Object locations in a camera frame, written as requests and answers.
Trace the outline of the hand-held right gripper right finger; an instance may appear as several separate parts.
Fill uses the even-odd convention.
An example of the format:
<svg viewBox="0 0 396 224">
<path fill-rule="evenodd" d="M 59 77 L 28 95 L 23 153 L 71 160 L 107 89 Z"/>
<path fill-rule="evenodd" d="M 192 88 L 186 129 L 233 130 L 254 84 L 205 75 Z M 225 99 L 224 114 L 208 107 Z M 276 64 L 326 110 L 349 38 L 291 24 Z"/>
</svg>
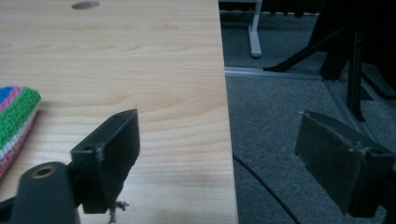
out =
<svg viewBox="0 0 396 224">
<path fill-rule="evenodd" d="M 332 117 L 302 113 L 296 155 L 341 212 L 396 218 L 396 153 Z"/>
</svg>

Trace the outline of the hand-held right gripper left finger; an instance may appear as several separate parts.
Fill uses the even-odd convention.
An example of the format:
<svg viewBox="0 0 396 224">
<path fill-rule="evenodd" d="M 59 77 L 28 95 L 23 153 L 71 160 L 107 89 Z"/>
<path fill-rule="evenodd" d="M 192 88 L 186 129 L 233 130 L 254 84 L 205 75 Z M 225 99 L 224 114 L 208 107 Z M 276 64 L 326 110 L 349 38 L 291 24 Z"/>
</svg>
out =
<svg viewBox="0 0 396 224">
<path fill-rule="evenodd" d="M 138 112 L 117 113 L 71 150 L 70 177 L 76 204 L 87 214 L 116 207 L 140 153 Z"/>
</svg>

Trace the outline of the striped crocheted cloth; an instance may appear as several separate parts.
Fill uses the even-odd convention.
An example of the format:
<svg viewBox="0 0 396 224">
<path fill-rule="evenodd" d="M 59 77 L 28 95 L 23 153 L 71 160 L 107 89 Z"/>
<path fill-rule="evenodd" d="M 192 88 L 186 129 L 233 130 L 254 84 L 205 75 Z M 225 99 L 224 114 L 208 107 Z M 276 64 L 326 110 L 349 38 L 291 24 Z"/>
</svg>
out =
<svg viewBox="0 0 396 224">
<path fill-rule="evenodd" d="M 0 88 L 0 178 L 21 151 L 40 100 L 40 94 L 27 87 Z"/>
</svg>

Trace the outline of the black stand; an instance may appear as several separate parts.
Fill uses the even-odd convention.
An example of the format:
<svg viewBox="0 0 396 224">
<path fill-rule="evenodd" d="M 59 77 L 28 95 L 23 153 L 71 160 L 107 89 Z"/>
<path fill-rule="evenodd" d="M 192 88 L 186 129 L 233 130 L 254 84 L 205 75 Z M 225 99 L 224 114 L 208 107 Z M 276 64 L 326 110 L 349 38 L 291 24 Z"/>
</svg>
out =
<svg viewBox="0 0 396 224">
<path fill-rule="evenodd" d="M 307 47 L 272 66 L 283 72 L 313 53 L 327 54 L 319 73 L 336 80 L 348 68 L 346 105 L 361 114 L 361 66 L 371 63 L 396 91 L 396 0 L 325 0 Z"/>
</svg>

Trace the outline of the white table leg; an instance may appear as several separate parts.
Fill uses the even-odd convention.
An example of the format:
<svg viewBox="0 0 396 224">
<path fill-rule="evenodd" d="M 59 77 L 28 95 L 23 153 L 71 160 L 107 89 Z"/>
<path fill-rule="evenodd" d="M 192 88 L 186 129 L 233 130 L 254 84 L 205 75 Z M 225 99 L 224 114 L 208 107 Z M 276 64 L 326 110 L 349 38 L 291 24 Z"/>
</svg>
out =
<svg viewBox="0 0 396 224">
<path fill-rule="evenodd" d="M 254 0 L 255 8 L 252 23 L 248 27 L 250 54 L 253 58 L 262 56 L 262 48 L 258 34 L 258 26 L 262 10 L 262 0 Z"/>
</svg>

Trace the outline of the metal floor rail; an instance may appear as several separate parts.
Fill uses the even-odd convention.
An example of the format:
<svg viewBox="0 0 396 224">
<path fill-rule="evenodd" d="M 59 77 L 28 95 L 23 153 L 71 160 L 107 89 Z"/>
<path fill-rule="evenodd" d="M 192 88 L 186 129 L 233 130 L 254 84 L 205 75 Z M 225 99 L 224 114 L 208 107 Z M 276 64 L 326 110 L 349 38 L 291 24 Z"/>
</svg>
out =
<svg viewBox="0 0 396 224">
<path fill-rule="evenodd" d="M 337 81 L 317 75 L 265 72 L 227 67 L 226 89 L 232 138 L 243 133 L 281 133 L 292 141 L 305 110 L 326 114 L 366 136 L 374 134 L 347 107 L 347 95 Z"/>
</svg>

